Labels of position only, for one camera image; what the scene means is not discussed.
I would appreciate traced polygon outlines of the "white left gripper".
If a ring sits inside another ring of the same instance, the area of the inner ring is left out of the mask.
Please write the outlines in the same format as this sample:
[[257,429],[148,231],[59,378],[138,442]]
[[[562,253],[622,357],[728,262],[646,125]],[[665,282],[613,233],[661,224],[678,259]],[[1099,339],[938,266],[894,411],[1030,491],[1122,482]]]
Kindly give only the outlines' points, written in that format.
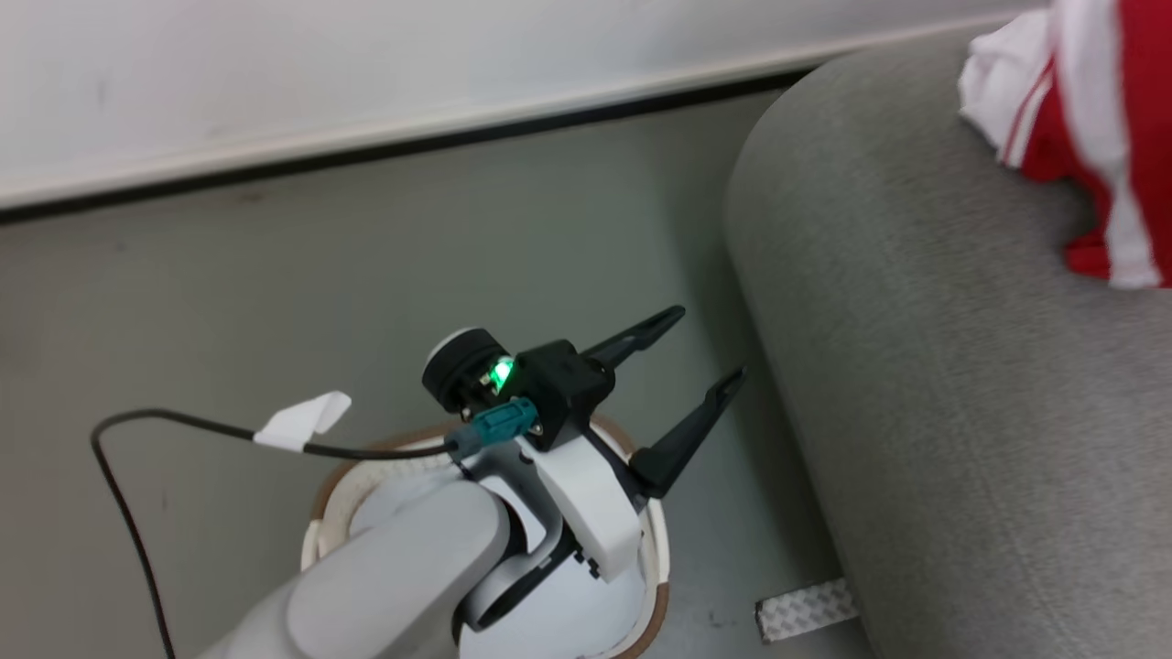
[[[604,371],[616,371],[633,354],[649,349],[686,313],[683,306],[670,306],[581,354]],[[662,439],[633,454],[628,470],[641,496],[662,498],[670,491],[747,375],[744,367],[729,372]],[[476,632],[495,626],[571,558],[581,557],[590,575],[601,580],[613,580],[635,564],[641,519],[615,467],[626,463],[593,432],[546,453],[518,437],[473,456],[469,464],[472,482],[498,477],[540,522],[544,537],[531,551],[520,541],[506,542],[515,553],[502,558],[461,602],[464,624]]]

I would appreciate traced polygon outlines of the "red and white garment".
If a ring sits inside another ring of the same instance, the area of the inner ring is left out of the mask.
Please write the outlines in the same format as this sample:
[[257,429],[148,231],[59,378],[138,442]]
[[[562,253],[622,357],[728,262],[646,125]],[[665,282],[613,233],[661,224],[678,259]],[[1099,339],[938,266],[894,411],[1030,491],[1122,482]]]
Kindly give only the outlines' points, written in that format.
[[975,38],[958,87],[1001,167],[1090,193],[1068,269],[1172,288],[1172,0],[1051,0]]

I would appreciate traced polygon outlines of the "grey fabric sofa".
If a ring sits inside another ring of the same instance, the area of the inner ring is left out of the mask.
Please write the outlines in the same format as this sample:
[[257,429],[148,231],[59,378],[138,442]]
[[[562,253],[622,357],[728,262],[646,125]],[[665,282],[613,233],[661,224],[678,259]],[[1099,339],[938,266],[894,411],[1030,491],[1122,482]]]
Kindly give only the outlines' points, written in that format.
[[783,91],[732,266],[875,659],[1172,659],[1172,291],[1069,272],[1088,197],[961,120],[992,29]]

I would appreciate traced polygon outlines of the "white laundry basket brown rim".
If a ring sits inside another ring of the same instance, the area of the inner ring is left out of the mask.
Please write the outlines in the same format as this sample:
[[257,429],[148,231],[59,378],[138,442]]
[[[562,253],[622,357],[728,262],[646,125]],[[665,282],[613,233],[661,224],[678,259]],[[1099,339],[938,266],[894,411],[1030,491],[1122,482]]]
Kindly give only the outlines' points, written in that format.
[[[491,507],[488,492],[500,503]],[[302,546],[302,572],[277,617],[304,659],[639,659],[668,604],[662,507],[640,514],[632,568],[595,579],[571,558],[482,632],[461,617],[458,585],[472,580],[490,523],[504,508],[530,535],[544,530],[498,477],[488,492],[458,483],[450,458],[340,468],[322,485]]]

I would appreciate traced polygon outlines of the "silver patterned floor tape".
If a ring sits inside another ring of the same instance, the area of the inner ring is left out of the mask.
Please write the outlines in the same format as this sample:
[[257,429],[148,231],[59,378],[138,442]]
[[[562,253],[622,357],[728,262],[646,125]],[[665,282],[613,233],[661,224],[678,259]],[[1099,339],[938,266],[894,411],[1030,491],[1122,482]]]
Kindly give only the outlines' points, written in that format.
[[809,587],[766,600],[754,609],[754,620],[762,643],[788,641],[797,636],[816,632],[861,616],[856,597],[845,578],[822,580]]

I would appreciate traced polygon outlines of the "white tape tag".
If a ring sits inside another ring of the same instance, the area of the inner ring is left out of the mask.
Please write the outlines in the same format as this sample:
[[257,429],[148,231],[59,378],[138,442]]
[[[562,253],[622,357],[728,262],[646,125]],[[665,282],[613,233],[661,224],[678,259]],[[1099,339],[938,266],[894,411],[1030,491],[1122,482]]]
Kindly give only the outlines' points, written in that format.
[[252,435],[252,442],[289,453],[305,453],[311,439],[323,435],[350,408],[349,395],[334,390],[277,410]]

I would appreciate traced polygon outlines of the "white wall baseboard trim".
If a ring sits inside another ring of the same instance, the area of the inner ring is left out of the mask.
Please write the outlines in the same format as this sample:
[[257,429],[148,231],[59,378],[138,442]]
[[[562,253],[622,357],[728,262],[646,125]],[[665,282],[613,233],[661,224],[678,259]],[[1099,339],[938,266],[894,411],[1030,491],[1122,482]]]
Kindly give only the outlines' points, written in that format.
[[0,220],[804,70],[1047,0],[0,0]]

